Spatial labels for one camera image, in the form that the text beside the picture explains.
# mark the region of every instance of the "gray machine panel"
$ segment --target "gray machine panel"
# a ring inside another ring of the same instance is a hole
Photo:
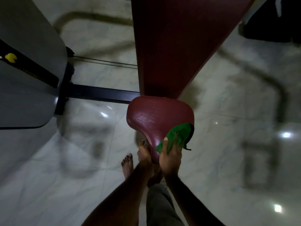
[[[1,0],[0,39],[62,81],[65,44],[32,0]],[[0,128],[46,124],[59,89],[0,61]]]

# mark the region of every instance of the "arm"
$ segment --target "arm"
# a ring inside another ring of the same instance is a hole
[[[143,191],[152,172],[151,155],[143,142],[139,143],[139,164],[84,221],[82,226],[135,225]]]
[[[188,187],[179,179],[178,171],[182,158],[182,147],[177,146],[175,140],[171,151],[167,153],[168,139],[163,141],[159,164],[164,174],[167,186],[171,190],[183,215],[190,226],[194,225],[224,225],[222,224],[202,202],[194,196]]]

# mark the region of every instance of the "green cloth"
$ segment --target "green cloth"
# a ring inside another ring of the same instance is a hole
[[[184,123],[173,127],[166,135],[168,138],[168,148],[167,152],[171,150],[173,142],[175,141],[175,136],[178,133],[178,142],[177,145],[182,143],[182,148],[187,149],[186,144],[190,141],[194,132],[194,126],[190,123]],[[160,144],[156,147],[157,152],[161,153],[163,146],[163,140],[160,141]]]

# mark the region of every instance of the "foot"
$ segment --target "foot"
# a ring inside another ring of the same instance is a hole
[[[151,177],[147,183],[148,188],[150,188],[154,184],[160,183],[163,178],[163,173],[162,173],[159,165],[153,164],[153,172],[154,172],[153,177]]]
[[[124,160],[122,160],[121,166],[122,166],[124,178],[127,179],[133,173],[133,170],[134,170],[133,155],[128,154],[124,158]]]

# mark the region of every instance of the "metal frame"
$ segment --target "metal frame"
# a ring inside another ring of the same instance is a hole
[[[94,101],[116,102],[129,104],[134,98],[140,96],[140,92],[109,89],[95,86],[77,85],[71,82],[74,68],[67,63],[65,75],[61,84],[55,114],[62,115],[69,98],[81,98]]]

